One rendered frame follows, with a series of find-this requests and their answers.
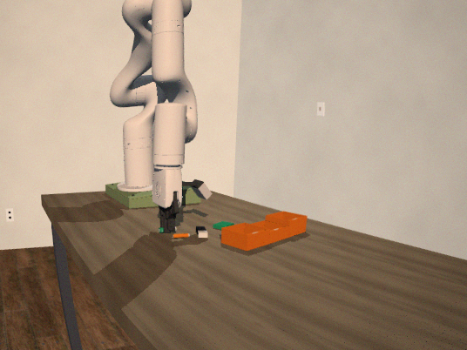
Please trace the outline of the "green battery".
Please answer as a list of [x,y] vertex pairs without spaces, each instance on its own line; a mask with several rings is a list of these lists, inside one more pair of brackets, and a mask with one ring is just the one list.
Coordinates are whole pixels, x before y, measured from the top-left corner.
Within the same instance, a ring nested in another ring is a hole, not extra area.
[[[175,226],[175,232],[176,232],[176,231],[177,231],[177,228],[176,228],[176,226]],[[162,232],[164,232],[164,227],[160,227],[160,228],[159,228],[159,233],[162,233]]]

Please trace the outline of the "orange battery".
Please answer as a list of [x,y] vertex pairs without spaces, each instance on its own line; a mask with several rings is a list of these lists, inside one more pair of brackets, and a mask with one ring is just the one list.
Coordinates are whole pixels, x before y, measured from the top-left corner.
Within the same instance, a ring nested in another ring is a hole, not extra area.
[[188,238],[190,237],[189,233],[173,234],[173,238]]

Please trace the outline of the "orange three-compartment bin rack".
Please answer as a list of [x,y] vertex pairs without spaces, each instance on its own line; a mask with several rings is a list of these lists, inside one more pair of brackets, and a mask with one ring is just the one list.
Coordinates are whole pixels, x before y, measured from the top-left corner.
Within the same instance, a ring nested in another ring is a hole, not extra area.
[[306,224],[305,215],[277,212],[266,215],[266,220],[261,222],[222,227],[221,243],[249,251],[303,233]]

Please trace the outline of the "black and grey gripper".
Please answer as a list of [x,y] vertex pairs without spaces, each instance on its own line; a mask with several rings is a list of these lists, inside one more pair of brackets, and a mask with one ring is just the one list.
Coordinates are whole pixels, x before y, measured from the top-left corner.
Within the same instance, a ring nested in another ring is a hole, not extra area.
[[164,222],[164,233],[175,232],[176,214],[179,213],[179,207],[182,205],[181,169],[182,165],[154,166],[152,201],[159,205],[160,227],[163,227]]

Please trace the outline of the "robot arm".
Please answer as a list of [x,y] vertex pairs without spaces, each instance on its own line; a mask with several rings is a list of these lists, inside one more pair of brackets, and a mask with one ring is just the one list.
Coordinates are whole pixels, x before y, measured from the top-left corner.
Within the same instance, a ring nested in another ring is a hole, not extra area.
[[[184,68],[184,18],[191,8],[192,0],[123,3],[122,16],[134,40],[128,63],[112,83],[110,100],[117,107],[144,109],[124,122],[125,182],[117,185],[120,191],[152,191],[154,164],[183,165],[185,144],[196,136],[196,97]],[[152,75],[142,75],[151,67]]]

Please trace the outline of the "black and white eraser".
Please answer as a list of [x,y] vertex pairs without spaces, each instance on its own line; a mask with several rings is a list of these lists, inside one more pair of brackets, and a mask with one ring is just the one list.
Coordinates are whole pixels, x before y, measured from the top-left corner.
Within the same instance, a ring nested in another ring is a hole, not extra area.
[[196,226],[196,232],[199,238],[207,238],[207,231],[204,226]]

